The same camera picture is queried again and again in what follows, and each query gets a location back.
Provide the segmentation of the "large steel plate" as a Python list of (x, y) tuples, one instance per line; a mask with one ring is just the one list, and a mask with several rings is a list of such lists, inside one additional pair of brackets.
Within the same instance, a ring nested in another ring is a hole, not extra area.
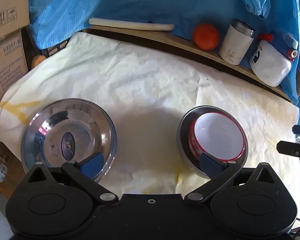
[(115, 159), (117, 134), (110, 116), (93, 102), (63, 99), (37, 112), (24, 129), (21, 162), (28, 172), (35, 163), (60, 167), (80, 163), (91, 156), (81, 172), (100, 181)]

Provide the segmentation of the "blue garment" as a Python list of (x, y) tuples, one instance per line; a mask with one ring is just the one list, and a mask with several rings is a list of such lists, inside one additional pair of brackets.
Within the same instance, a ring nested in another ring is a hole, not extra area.
[(280, 30), (300, 39), (299, 0), (29, 0), (29, 30), (39, 49), (54, 46), (89, 27), (89, 19), (174, 25), (173, 34), (192, 37), (201, 22), (225, 33), (233, 19), (257, 33)]

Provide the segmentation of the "orange wooden knob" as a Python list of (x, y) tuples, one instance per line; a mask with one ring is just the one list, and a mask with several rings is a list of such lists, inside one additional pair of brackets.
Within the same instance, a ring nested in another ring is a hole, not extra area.
[(36, 66), (38, 66), (40, 63), (42, 63), (44, 60), (46, 59), (46, 57), (44, 55), (36, 55), (31, 62), (31, 68), (35, 68)]

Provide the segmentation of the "white red-rimmed bowl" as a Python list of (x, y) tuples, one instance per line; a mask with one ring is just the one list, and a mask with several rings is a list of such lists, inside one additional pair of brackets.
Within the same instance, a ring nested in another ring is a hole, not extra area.
[(199, 160), (200, 159), (200, 155), (203, 153), (203, 150), (196, 138), (195, 132), (194, 132), (194, 125), (196, 123), (196, 120), (194, 120), (191, 124), (190, 124), (190, 129), (189, 129), (189, 133), (188, 133), (188, 141), (189, 141), (189, 147), (190, 150), (193, 154), (193, 156)]
[(243, 133), (224, 114), (202, 114), (196, 119), (194, 132), (203, 153), (208, 153), (220, 161), (236, 160), (244, 151)]

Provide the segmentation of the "steel plate with sticker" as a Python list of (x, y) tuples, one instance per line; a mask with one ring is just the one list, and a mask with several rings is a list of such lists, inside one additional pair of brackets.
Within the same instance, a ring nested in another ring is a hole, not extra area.
[(66, 110), (53, 114), (38, 128), (40, 153), (50, 167), (67, 161), (83, 161), (101, 146), (100, 129), (83, 111)]

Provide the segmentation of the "white foam stick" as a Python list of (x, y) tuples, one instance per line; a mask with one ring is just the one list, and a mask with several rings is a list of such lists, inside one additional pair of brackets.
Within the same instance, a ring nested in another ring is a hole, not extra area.
[(112, 27), (120, 29), (132, 29), (132, 30), (145, 30), (145, 31), (172, 31), (174, 29), (173, 24), (160, 24), (160, 23), (141, 23), (141, 22), (129, 22), (119, 20), (108, 20), (103, 18), (90, 18), (90, 25), (101, 27)]

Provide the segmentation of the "small steel bowl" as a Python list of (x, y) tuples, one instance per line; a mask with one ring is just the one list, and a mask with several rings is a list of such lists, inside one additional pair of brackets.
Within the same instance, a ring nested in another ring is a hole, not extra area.
[(190, 145), (189, 145), (189, 139), (188, 139), (188, 134), (190, 131), (191, 124), (196, 120), (199, 116), (205, 113), (209, 112), (217, 112), (224, 114), (225, 116), (229, 117), (232, 121), (234, 121), (235, 124), (239, 126), (240, 131), (243, 133), (243, 139), (244, 139), (244, 151), (242, 155), (236, 159), (235, 161), (242, 166), (245, 165), (247, 162), (248, 158), (248, 141), (247, 137), (245, 135), (245, 132), (239, 122), (227, 111), (215, 107), (215, 106), (209, 106), (209, 105), (202, 105), (202, 106), (196, 106), (189, 111), (187, 111), (184, 116), (182, 117), (178, 131), (177, 131), (177, 145), (178, 145), (178, 150), (181, 155), (181, 158), (185, 163), (187, 163), (188, 167), (198, 176), (208, 179), (208, 176), (200, 169), (200, 164), (199, 160), (197, 160), (193, 153), (191, 152)]

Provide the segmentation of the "small floor cardboard box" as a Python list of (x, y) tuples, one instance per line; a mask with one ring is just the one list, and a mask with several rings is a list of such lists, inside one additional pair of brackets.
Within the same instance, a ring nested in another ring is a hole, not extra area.
[(0, 193), (10, 198), (24, 176), (21, 161), (0, 142)]

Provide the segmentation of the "red tomato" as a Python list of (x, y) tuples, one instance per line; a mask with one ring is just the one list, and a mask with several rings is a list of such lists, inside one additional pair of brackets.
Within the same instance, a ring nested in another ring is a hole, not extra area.
[(214, 50), (219, 44), (219, 32), (214, 25), (201, 23), (192, 33), (192, 40), (202, 50)]

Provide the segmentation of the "Vinda cardboard box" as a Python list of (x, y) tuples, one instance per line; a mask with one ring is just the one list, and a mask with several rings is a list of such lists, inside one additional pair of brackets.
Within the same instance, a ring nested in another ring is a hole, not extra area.
[(5, 92), (28, 72), (21, 31), (0, 41), (0, 101)]

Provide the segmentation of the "wooden shelf ledge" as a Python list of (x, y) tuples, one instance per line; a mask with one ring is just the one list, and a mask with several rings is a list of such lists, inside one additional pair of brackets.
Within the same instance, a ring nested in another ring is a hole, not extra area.
[(261, 87), (289, 102), (291, 99), (280, 86), (270, 87), (262, 82), (253, 72), (242, 65), (232, 65), (212, 51), (200, 50), (193, 42), (164, 31), (143, 31), (113, 27), (93, 26), (82, 30), (84, 33), (128, 42), (147, 48), (156, 49), (186, 59), (190, 59), (218, 71), (238, 77), (248, 83)]

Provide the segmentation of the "cream paper table cover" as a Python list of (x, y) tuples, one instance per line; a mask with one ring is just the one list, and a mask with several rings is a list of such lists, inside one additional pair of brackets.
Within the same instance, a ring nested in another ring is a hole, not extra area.
[(4, 94), (0, 141), (20, 156), (23, 130), (43, 107), (65, 98), (101, 106), (117, 132), (117, 153), (102, 186), (123, 193), (186, 194), (205, 183), (181, 159), (177, 128), (193, 107), (219, 107), (248, 140), (246, 165), (269, 163), (294, 198), (300, 164), (276, 144), (292, 141), (299, 110), (282, 98), (206, 65), (132, 44), (76, 33)]

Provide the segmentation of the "white thermos cup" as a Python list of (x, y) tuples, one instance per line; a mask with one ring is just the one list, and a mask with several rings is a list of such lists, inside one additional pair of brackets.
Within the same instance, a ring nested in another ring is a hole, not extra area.
[(232, 65), (239, 65), (255, 36), (255, 29), (239, 19), (234, 19), (219, 49), (220, 57)]

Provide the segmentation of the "white blue water bottle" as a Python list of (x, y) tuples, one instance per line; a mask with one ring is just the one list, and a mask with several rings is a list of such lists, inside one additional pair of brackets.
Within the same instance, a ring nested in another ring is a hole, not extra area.
[(259, 34), (257, 39), (257, 49), (249, 66), (263, 83), (277, 87), (291, 71), (299, 43), (291, 33), (279, 30)]

